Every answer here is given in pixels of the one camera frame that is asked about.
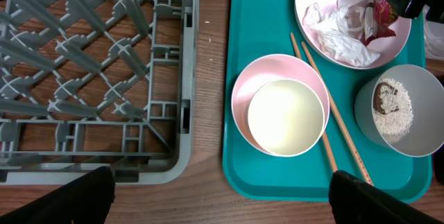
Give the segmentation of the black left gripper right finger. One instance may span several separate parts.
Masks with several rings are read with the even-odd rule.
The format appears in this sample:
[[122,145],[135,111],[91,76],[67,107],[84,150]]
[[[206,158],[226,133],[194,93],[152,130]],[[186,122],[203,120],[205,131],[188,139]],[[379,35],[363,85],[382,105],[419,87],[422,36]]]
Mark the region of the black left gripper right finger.
[[332,174],[328,199],[336,224],[443,224],[346,171]]

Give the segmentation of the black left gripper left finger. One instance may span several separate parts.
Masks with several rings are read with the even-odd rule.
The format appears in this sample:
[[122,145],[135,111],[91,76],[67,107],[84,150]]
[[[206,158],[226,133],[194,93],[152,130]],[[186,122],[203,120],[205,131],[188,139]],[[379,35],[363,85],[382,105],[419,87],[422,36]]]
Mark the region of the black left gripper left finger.
[[99,167],[1,217],[2,223],[104,223],[115,199],[110,168]]

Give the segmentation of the red snack wrapper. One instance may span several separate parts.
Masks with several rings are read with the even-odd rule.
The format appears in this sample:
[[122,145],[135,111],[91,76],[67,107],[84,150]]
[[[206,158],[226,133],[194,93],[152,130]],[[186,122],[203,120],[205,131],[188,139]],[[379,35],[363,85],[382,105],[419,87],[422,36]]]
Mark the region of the red snack wrapper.
[[364,33],[361,41],[368,46],[382,37],[395,37],[389,26],[398,20],[398,14],[387,0],[368,0],[364,12]]

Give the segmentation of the white tissue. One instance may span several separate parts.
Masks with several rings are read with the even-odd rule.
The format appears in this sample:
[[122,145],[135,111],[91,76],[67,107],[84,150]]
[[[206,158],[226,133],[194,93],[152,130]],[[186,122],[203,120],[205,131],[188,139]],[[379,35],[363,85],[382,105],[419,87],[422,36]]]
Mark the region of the white tissue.
[[353,67],[367,67],[380,57],[368,49],[382,32],[376,7],[377,0],[336,0],[336,8],[322,12],[313,2],[302,22],[316,34],[325,55]]

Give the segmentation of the white rice pile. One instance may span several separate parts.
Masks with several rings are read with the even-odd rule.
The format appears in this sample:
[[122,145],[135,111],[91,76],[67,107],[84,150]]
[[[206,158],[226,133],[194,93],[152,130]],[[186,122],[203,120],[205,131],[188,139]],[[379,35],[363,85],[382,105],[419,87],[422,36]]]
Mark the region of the white rice pile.
[[380,82],[387,82],[398,90],[397,99],[395,100],[399,106],[397,112],[383,115],[373,109],[373,118],[379,133],[388,143],[394,144],[409,133],[413,123],[411,99],[401,82],[392,78],[382,78],[377,81],[377,85]]

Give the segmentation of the brown food scrap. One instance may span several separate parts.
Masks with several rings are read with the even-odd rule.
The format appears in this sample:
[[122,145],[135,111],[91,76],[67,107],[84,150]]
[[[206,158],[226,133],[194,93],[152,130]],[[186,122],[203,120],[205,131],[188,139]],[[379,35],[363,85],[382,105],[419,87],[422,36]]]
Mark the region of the brown food scrap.
[[375,88],[373,97],[373,109],[380,114],[386,115],[399,110],[397,99],[398,90],[387,82],[380,82]]

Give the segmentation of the grey bowl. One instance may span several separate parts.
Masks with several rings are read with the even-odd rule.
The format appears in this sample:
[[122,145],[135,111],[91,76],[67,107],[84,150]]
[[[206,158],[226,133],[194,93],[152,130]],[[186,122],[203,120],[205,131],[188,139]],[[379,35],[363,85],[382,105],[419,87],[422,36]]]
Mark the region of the grey bowl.
[[[390,144],[377,129],[373,98],[377,84],[384,78],[402,83],[413,107],[413,121],[400,141]],[[426,69],[401,64],[368,81],[357,94],[355,119],[365,136],[374,143],[409,157],[425,157],[443,145],[443,86]]]

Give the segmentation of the cream paper cup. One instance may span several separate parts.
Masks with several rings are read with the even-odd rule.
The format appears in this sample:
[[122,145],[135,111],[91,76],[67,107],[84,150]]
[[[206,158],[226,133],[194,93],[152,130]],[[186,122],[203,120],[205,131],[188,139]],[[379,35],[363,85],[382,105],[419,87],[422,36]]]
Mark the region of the cream paper cup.
[[267,153],[295,157],[316,145],[325,129],[325,108],[305,83],[277,79],[261,86],[249,102],[247,122],[253,139]]

